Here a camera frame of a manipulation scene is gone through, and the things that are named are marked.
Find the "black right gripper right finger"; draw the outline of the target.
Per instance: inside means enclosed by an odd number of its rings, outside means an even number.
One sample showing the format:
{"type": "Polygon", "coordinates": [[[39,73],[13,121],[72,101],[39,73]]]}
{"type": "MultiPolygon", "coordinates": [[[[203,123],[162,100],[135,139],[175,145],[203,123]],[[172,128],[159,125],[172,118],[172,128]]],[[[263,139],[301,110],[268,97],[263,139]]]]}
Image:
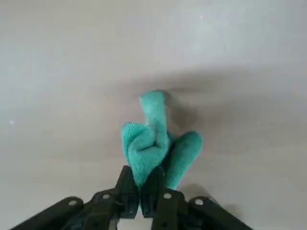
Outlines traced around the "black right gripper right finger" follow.
{"type": "Polygon", "coordinates": [[[162,167],[156,167],[141,188],[141,207],[153,230],[249,230],[251,227],[207,196],[189,201],[165,186],[162,167]]]}

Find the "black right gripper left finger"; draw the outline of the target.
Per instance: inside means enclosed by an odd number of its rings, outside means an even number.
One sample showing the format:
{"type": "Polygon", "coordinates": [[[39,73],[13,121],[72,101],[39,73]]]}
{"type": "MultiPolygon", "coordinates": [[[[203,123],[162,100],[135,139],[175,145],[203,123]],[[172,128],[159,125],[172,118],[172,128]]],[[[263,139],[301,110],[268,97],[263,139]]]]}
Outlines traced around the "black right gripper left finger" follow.
{"type": "Polygon", "coordinates": [[[123,166],[114,188],[85,203],[69,196],[14,227],[15,230],[115,230],[120,219],[135,218],[139,191],[132,170],[123,166]]]}

